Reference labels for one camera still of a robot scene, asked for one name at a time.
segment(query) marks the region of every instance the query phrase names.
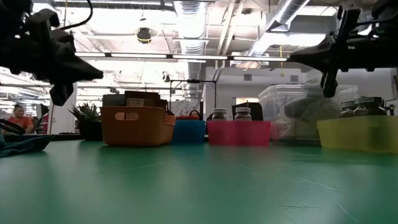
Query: glass jar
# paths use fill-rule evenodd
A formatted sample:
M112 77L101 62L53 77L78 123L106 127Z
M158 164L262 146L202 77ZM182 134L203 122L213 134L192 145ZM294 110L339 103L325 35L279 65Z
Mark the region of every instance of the glass jar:
M236 108L235 121L251 121L250 108Z
M386 115L381 97L359 97L355 99L354 116Z
M341 103L341 109L343 110L340 113L340 118L350 118L354 116L355 110L355 102L354 101L346 101Z
M226 121L226 109L224 108L214 108L212 121Z

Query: blue bin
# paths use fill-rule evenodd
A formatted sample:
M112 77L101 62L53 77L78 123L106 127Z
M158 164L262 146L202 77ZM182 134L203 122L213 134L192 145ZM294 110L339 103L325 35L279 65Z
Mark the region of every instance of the blue bin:
M204 121L177 120L171 144L203 144L205 142Z

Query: potted plant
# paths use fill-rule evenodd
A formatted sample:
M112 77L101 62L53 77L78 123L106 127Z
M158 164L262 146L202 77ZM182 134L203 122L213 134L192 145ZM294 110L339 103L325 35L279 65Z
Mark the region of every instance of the potted plant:
M97 112L97 106L88 103L79 105L79 108L73 106L70 112L76 117L79 124L80 134L87 141L102 141L101 116Z

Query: orange shirt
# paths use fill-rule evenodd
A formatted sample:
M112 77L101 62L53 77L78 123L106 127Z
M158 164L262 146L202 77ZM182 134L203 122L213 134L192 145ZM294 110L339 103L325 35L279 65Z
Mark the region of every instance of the orange shirt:
M19 126L26 129L28 126L33 126L32 120L28 117L23 116L22 118L10 117L8 121L18 124Z

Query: pink bin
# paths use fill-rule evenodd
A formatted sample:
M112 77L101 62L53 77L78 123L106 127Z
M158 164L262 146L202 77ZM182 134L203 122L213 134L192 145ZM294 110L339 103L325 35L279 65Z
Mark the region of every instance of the pink bin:
M270 121L208 121L207 127L212 145L269 145Z

